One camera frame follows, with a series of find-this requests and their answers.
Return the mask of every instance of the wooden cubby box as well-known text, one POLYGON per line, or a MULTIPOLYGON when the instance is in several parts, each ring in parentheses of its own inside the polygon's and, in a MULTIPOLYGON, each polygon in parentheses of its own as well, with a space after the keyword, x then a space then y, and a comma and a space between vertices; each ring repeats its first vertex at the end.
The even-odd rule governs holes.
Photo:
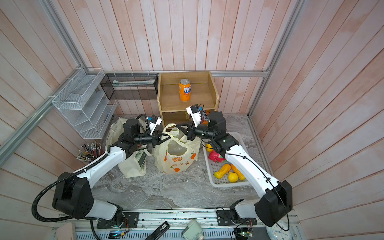
POLYGON ((163 127, 169 123, 186 122, 186 108, 204 104, 205 110, 218 109, 219 96, 210 71, 160 73, 157 103, 163 127), (180 79, 191 82, 191 99, 183 102, 179 97, 180 79))

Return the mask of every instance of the gray marble countertop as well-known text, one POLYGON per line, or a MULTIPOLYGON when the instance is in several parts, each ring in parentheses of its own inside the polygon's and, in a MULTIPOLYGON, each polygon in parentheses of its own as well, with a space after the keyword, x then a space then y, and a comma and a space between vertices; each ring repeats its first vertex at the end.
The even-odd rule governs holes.
MULTIPOLYGON (((249 155, 264 167, 247 116, 224 116, 227 131, 240 133, 249 155)), ((164 174, 155 166, 154 157, 147 157, 145 176, 124 179, 116 166, 96 183, 92 193, 95 199, 118 204, 124 209, 229 207, 239 199, 259 199, 250 185, 213 187, 209 182, 201 146, 198 160, 183 172, 164 174)))

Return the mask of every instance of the pencil bundle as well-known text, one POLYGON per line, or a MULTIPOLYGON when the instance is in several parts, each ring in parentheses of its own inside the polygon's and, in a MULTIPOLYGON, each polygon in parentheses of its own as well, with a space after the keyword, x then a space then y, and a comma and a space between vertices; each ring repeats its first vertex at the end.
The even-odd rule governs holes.
POLYGON ((101 149, 101 143, 94 141, 89 145, 89 143, 81 146, 83 150, 79 150, 77 154, 77 159, 83 162, 92 162, 101 155, 104 154, 104 151, 101 149))

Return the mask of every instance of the fanta can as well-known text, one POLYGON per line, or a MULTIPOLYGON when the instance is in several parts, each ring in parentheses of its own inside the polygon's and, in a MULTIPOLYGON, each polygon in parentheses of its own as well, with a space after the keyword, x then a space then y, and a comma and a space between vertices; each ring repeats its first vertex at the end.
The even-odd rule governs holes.
POLYGON ((180 100, 183 102, 191 99, 191 83, 188 79, 181 79, 179 83, 180 100))

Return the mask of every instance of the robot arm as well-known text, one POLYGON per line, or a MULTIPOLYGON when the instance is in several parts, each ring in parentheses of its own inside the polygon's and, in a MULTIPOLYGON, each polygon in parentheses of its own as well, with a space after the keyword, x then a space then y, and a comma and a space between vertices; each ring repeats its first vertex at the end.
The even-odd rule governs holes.
POLYGON ((195 137, 210 139, 210 145, 222 157, 232 163, 248 179, 261 198, 260 201, 242 201, 235 206, 241 218, 258 217, 272 227, 278 220, 292 210, 292 186, 267 173, 243 149, 240 143, 227 133, 222 112, 212 111, 208 125, 202 125, 201 110, 198 105, 187 108, 193 113, 193 123, 178 124, 177 128, 187 135, 188 140, 195 137))
POLYGON ((123 124, 124 132, 119 140, 109 147, 105 154, 74 173, 61 174, 58 181, 50 184, 36 197, 32 205, 32 215, 43 222, 61 221, 63 218, 102 218, 108 220, 112 228, 120 227, 124 220, 122 207, 94 199, 91 189, 102 176, 134 152, 141 150, 144 144, 152 143, 155 147, 170 139, 168 135, 154 131, 161 123, 161 118, 152 116, 147 119, 149 120, 147 132, 140 132, 144 127, 140 125, 138 119, 129 119, 123 124), (54 186, 56 189, 52 206, 68 217, 44 218, 37 212, 38 201, 54 186))

